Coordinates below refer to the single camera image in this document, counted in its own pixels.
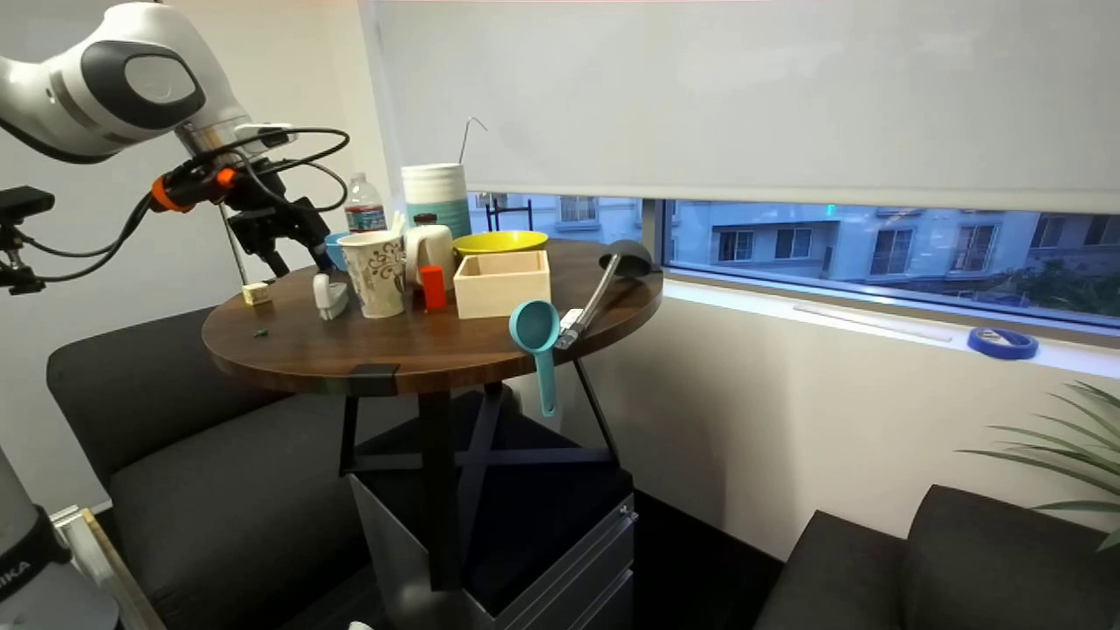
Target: teal ladle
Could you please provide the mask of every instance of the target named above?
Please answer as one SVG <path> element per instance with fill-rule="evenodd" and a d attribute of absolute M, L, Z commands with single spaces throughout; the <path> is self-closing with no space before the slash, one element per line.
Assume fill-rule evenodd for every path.
<path fill-rule="evenodd" d="M 534 383 L 538 383 L 538 413 L 555 413 L 555 383 L 554 383 L 554 346 L 560 338 L 560 316 L 548 300 L 524 300 L 511 316 L 515 343 L 532 355 Z"/>

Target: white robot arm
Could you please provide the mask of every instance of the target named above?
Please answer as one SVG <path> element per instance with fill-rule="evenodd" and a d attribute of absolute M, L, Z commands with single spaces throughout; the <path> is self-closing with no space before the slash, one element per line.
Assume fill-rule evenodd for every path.
<path fill-rule="evenodd" d="M 169 129 L 202 155 L 245 122 L 211 47 L 169 3 L 109 8 L 52 58 L 0 58 L 0 126 L 58 160 L 106 160 Z"/>
<path fill-rule="evenodd" d="M 226 204 L 238 211 L 226 223 L 242 247 L 268 261 L 277 275 L 286 274 L 277 239 L 300 243 L 323 274 L 316 275 L 316 300 L 330 300 L 323 316 L 338 316 L 347 297 L 336 275 L 326 287 L 332 265 L 323 247 L 330 233 L 317 216 L 323 211 L 307 198 L 283 198 L 280 170 L 310 166 L 347 146 L 349 135 L 317 126 L 251 122 L 211 47 L 176 8 L 119 3 L 106 9 L 106 22 L 85 42 L 52 58 L 22 62 L 0 57 L 0 126 L 29 146 L 78 166 L 106 160 L 122 146 L 176 129 L 189 160 L 150 185 L 122 239 L 139 223 L 148 205 L 189 211 L 198 198 Z M 300 160 L 266 160 L 268 146 L 296 133 L 330 133 L 338 143 Z M 0 191 L 0 247 L 11 265 L 0 261 L 0 287 L 14 293 L 41 290 L 41 281 L 17 259 L 17 245 L 31 239 L 22 239 L 14 223 L 29 211 L 22 204 L 2 205 L 2 198 L 11 197 Z"/>

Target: window sill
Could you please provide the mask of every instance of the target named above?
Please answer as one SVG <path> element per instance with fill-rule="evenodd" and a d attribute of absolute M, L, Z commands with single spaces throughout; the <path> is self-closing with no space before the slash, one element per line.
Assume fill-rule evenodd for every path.
<path fill-rule="evenodd" d="M 729 308 L 764 320 L 785 320 L 785 323 L 804 323 L 804 324 L 826 324 L 842 332 L 865 332 L 865 337 L 888 337 L 899 343 L 923 343 L 941 350 L 958 350 L 984 358 L 968 350 L 972 324 L 984 324 L 981 320 L 935 320 L 935 316 L 902 316 L 902 308 L 891 313 L 888 300 L 876 304 L 854 304 L 826 293 L 788 293 L 788 290 L 756 290 L 756 287 L 736 287 L 718 281 L 699 281 L 689 274 L 667 274 L 665 275 L 665 297 L 667 300 L 689 300 L 708 308 Z M 1120 379 L 1120 343 L 1103 337 L 1068 337 L 1068 332 L 1038 332 L 1033 329 L 1038 355 L 1030 360 L 1007 360 L 1007 364 L 1046 364 L 1057 370 L 1091 376 L 1091 379 Z"/>

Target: window blind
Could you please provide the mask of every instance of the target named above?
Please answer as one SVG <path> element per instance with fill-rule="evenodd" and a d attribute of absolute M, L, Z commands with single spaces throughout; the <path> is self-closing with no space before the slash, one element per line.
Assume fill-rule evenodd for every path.
<path fill-rule="evenodd" d="M 472 189 L 1120 211 L 1114 0 L 379 0 L 400 159 Z"/>

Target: floor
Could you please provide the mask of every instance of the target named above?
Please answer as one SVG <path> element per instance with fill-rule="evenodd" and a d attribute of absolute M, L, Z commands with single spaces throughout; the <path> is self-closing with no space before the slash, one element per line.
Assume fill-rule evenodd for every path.
<path fill-rule="evenodd" d="M 636 493 L 634 630 L 750 630 L 779 560 Z"/>

